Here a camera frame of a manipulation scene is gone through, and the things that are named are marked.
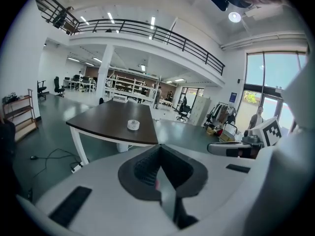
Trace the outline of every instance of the white cabinet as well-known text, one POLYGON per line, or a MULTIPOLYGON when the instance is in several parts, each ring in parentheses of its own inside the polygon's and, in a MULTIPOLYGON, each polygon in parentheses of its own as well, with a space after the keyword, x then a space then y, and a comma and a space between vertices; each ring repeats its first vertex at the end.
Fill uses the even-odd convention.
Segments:
POLYGON ((203 120, 206 117, 207 112, 209 110, 210 103, 211 103, 210 99, 197 96, 195 104, 193 105, 193 108, 191 110, 188 123, 195 126, 202 126, 203 120))

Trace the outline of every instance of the dark brown tabletop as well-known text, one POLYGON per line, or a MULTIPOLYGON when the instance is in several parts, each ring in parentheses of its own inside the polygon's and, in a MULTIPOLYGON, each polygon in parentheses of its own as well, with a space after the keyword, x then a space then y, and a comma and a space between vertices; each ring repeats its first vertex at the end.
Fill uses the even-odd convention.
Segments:
POLYGON ((108 101, 66 122, 88 133, 139 144, 158 144, 150 107, 142 104, 108 101), (129 120, 140 122, 139 129, 127 128, 129 120))

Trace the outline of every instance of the blue poster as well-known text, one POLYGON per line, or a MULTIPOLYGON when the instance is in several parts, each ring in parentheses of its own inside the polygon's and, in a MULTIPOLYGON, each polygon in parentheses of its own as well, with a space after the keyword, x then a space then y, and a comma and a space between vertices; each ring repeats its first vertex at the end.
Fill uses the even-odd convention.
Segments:
POLYGON ((229 102, 235 103, 236 96, 237 96, 237 93, 234 93, 234 92, 231 93, 231 97, 230 97, 230 101, 229 102))

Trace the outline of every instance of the round ceiling lamp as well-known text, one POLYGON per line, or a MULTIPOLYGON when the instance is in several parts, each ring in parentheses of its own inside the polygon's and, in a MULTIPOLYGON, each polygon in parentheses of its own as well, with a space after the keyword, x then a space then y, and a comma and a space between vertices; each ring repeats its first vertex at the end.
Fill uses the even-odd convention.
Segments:
POLYGON ((228 18, 229 18, 229 20, 231 20, 234 23, 238 23, 242 19, 241 15, 239 13, 237 13, 237 12, 231 12, 228 15, 228 18))

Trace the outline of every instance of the jacket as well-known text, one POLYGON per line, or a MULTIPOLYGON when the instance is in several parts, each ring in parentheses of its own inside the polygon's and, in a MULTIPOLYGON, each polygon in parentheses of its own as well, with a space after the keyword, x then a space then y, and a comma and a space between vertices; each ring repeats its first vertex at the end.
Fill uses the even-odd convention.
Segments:
POLYGON ((251 121, 250 121, 250 129, 254 128, 256 126, 258 114, 255 114, 252 116, 251 121))

